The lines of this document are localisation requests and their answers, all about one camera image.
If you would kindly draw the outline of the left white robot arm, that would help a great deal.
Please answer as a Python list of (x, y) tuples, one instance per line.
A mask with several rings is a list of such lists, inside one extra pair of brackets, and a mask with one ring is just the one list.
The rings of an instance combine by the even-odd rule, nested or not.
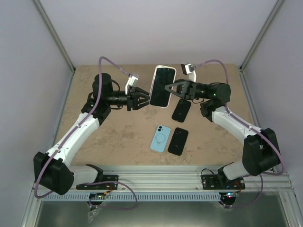
[(114, 90), (116, 83), (107, 73), (96, 75), (92, 92), (83, 106), (78, 119), (68, 132), (46, 153), (34, 156), (35, 189), (42, 185), (59, 195), (64, 195), (76, 185), (87, 184), (93, 189), (103, 185), (103, 170), (86, 164), (71, 168), (71, 162), (86, 139), (98, 129), (112, 111), (126, 106), (128, 111), (141, 109), (149, 104), (149, 93), (139, 87), (139, 77), (131, 74), (124, 90)]

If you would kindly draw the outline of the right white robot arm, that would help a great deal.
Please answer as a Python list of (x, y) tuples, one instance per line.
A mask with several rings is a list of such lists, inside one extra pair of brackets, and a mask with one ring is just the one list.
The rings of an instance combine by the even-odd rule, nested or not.
[(269, 169), (283, 165), (275, 132), (248, 123), (228, 108), (229, 84), (203, 84), (179, 79), (164, 88), (184, 100), (204, 99), (200, 103), (202, 116), (226, 129), (243, 144), (242, 159), (218, 169), (216, 179), (221, 188), (228, 189), (236, 179), (267, 174)]

